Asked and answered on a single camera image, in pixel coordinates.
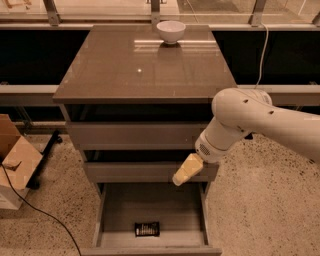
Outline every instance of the bowl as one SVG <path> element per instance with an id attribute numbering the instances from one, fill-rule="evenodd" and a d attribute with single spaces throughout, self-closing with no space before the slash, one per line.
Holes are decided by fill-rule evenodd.
<path id="1" fill-rule="evenodd" d="M 186 25 L 180 21 L 168 20 L 159 22 L 157 29 L 166 44 L 176 44 L 183 37 Z"/>

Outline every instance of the countertop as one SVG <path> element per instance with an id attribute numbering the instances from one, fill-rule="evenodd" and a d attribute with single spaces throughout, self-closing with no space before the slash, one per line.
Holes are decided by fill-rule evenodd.
<path id="1" fill-rule="evenodd" d="M 94 26 L 53 100 L 65 104 L 211 102 L 236 87 L 206 25 L 166 45 L 151 25 Z"/>

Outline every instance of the speckled floor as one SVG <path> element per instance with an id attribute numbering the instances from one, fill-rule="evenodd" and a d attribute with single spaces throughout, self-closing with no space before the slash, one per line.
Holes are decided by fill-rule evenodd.
<path id="1" fill-rule="evenodd" d="M 26 199 L 91 247 L 99 197 L 67 135 Z M 49 137 L 29 136 L 43 150 Z M 208 197 L 211 242 L 224 256 L 320 255 L 320 167 L 261 136 L 224 157 Z M 0 210 L 0 255 L 78 255 L 66 232 L 27 205 Z"/>

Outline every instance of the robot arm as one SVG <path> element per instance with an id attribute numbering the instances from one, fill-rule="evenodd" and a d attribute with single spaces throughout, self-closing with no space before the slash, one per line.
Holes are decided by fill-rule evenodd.
<path id="1" fill-rule="evenodd" d="M 320 116 L 272 106 L 262 90 L 225 89 L 213 99 L 214 118 L 195 143 L 190 154 L 173 177 L 176 185 L 199 173 L 203 161 L 215 163 L 231 146 L 251 132 L 266 137 L 320 162 Z"/>

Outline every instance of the open drawer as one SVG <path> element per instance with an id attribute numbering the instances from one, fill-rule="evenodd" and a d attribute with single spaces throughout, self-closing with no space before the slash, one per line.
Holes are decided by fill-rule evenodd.
<path id="1" fill-rule="evenodd" d="M 203 184 L 106 183 L 93 248 L 82 255 L 220 255 L 210 246 Z M 135 224 L 159 223 L 158 236 Z"/>
<path id="2" fill-rule="evenodd" d="M 94 183 L 108 182 L 172 182 L 172 177 L 182 162 L 87 162 L 84 165 L 88 180 Z M 192 182 L 210 182 L 217 175 L 218 164 L 204 164 Z"/>

